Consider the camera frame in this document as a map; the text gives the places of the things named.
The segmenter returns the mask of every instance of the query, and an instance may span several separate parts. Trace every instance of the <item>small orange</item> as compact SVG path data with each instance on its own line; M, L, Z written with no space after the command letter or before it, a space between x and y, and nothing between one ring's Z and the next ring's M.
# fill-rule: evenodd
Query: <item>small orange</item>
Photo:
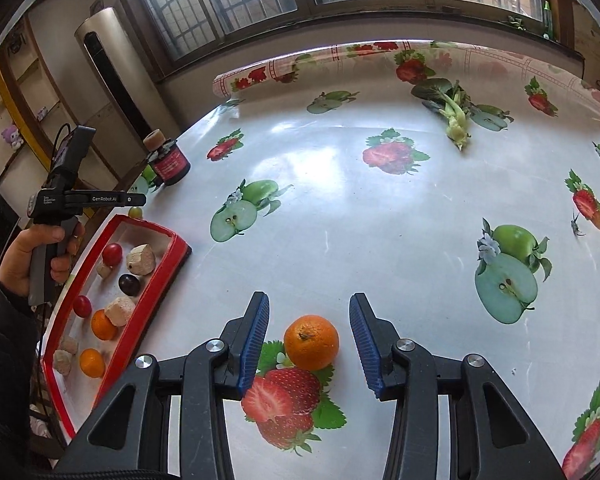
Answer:
M291 362L303 370L321 370L336 357L338 331L321 316L302 316L285 332L285 351Z
M115 338L118 333L118 328L109 321L109 318L105 316L104 309L101 308L93 313L91 318L91 330L93 334L103 341L109 341Z
M95 348L87 348L80 354L80 370L87 377L92 379L100 378L104 375L104 359L102 354Z

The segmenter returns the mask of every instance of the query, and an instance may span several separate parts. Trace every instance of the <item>red cherry tomato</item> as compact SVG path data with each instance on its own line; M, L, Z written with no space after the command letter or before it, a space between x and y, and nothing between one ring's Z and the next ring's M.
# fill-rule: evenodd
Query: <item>red cherry tomato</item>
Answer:
M74 312L79 317L91 315L91 301L86 296L77 296L74 300Z
M102 261L107 267L115 267L122 261L122 247L120 244L109 244L102 251Z

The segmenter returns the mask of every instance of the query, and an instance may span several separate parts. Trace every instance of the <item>metal screw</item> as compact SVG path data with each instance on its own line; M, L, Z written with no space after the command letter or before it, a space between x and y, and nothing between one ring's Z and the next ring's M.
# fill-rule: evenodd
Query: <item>metal screw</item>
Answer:
M482 357L481 355L469 354L466 357L466 360L469 363L469 366L473 366L475 368L480 368L481 366L484 366L484 357Z
M212 339L206 343L209 352L219 352L224 348L224 342L220 339Z
M402 350L403 352L411 352L411 350L416 348L416 343L411 339L398 339L395 345L398 347L398 350Z
M148 368L154 363L154 358L150 355L141 355L136 359L136 367L137 368Z

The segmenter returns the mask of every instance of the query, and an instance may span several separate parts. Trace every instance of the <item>human hand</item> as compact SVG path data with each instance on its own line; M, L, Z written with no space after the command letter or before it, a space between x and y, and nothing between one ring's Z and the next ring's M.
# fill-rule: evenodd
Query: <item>human hand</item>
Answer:
M80 222L74 229L74 235L66 246L66 253L51 260L51 277L58 283L69 278L71 256L78 252L78 238L84 234ZM21 231L4 253L0 264L0 283L17 296L26 298L29 295L29 267L31 252L43 244L55 244L64 238L64 229L58 226L42 224L32 225Z

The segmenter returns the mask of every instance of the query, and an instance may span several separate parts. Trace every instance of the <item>table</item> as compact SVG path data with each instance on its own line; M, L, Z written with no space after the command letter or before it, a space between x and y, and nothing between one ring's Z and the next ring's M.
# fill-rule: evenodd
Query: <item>table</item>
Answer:
M448 121L423 106L433 78L459 80L470 96L462 151L445 135ZM355 292L432 354L485 356L562 462L574 428L578 439L600 418L600 92L519 54L403 40L268 60L219 76L214 90L230 100L178 139L189 174L144 207L192 256L141 351L187 354L256 290L270 298L266 341L304 314L326 317L340 335L326 390L341 427L314 428L312 452L296 454L226 401L235 477L381 478L394 403L366 387L349 327ZM237 200L263 180L275 186L261 185L252 219L254 206ZM210 232L225 203L243 230L230 238L226 224ZM576 423L583 412L588 425L587 416ZM447 413L441 398L440 479ZM171 433L177 473L176 423Z

